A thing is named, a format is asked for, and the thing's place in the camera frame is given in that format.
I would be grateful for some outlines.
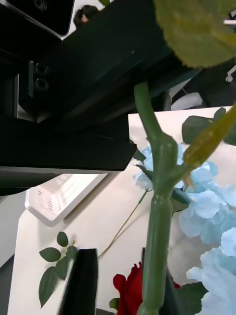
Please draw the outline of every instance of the black object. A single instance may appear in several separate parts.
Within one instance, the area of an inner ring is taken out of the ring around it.
[[[94,315],[97,279],[96,250],[79,250],[66,286],[59,315]]]
[[[65,36],[70,27],[74,0],[7,0],[37,22]]]
[[[116,0],[64,41],[0,4],[0,27],[7,24],[0,42],[0,195],[1,188],[20,191],[62,173],[124,170],[136,150],[127,117],[135,110],[133,86],[148,80],[153,107],[163,110],[160,96],[199,72],[166,45],[152,0]],[[31,122],[18,119],[17,100]]]

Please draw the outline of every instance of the white box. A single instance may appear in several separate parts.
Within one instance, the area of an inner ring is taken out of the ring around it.
[[[63,174],[26,192],[25,207],[46,226],[62,221],[107,174]]]

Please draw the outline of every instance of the blue hydrangea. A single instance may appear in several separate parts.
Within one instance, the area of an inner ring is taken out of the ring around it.
[[[139,161],[139,165],[142,165],[148,171],[153,172],[153,158],[152,158],[151,146],[146,147],[141,152],[146,157],[146,159],[144,160],[144,162]],[[183,158],[183,147],[181,144],[178,144],[178,158],[177,158],[178,165],[181,165],[183,163],[182,158]],[[143,189],[152,190],[152,182],[143,172],[140,172],[134,175],[134,179],[136,181],[136,185],[138,185],[139,187]],[[177,188],[182,188],[183,186],[184,186],[183,181],[180,181],[179,183],[176,184]]]
[[[236,189],[228,185],[224,189],[214,180],[217,166],[205,162],[191,173],[193,187],[186,192],[190,205],[179,216],[179,225],[188,237],[200,236],[205,244],[220,242],[223,232],[236,226],[236,213],[229,205],[236,205]]]
[[[236,314],[236,228],[224,232],[221,246],[201,256],[202,268],[193,267],[189,279],[201,281],[208,293],[197,315]]]

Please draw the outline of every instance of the green stem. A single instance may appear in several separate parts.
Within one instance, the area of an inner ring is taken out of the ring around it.
[[[153,156],[153,191],[143,274],[143,303],[138,315],[158,315],[164,303],[167,253],[172,219],[170,196],[185,173],[177,166],[177,143],[160,128],[153,111],[147,82],[134,87],[135,103]]]
[[[143,301],[150,311],[159,310],[164,303],[171,219],[170,200],[155,194],[151,202],[143,276]]]
[[[131,216],[134,214],[135,210],[138,208],[138,206],[141,204],[141,202],[143,201],[144,197],[146,196],[146,194],[148,193],[148,190],[145,190],[145,193],[142,195],[142,197],[140,198],[138,204],[135,206],[134,210],[131,212],[131,214],[128,216],[128,218],[125,220],[124,224],[122,225],[122,227],[119,229],[119,231],[116,233],[115,237],[113,238],[113,240],[110,242],[109,246],[102,252],[101,255],[98,256],[98,260],[100,260],[107,252],[108,250],[112,247],[112,245],[117,241],[120,232],[122,231],[122,229],[124,228],[124,226],[126,225],[126,223],[129,221],[129,219],[131,218]]]
[[[134,87],[134,98],[147,138],[152,145],[156,141],[157,135],[162,133],[162,130],[152,109],[147,82]]]

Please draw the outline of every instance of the white chair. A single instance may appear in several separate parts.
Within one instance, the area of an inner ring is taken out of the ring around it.
[[[194,106],[199,106],[203,102],[199,93],[187,94],[171,105],[171,110],[183,110]]]

